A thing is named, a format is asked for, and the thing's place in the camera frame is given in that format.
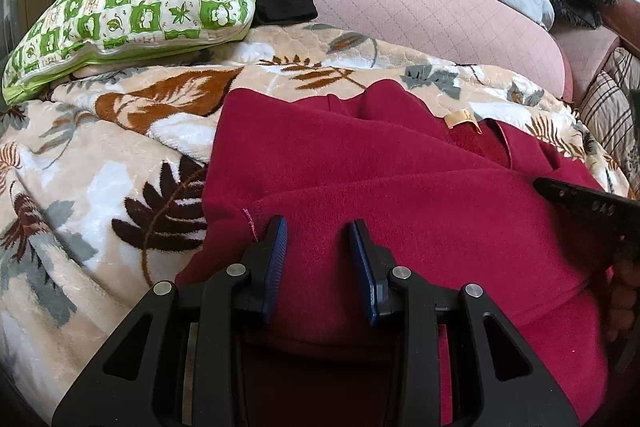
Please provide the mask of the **person's right hand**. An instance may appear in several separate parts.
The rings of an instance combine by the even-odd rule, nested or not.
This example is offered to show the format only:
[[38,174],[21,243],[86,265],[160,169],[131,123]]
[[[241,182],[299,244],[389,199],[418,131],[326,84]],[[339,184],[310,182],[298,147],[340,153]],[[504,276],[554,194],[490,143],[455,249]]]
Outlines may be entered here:
[[631,254],[618,254],[608,270],[608,307],[605,313],[604,338],[612,343],[634,326],[639,299],[639,265]]

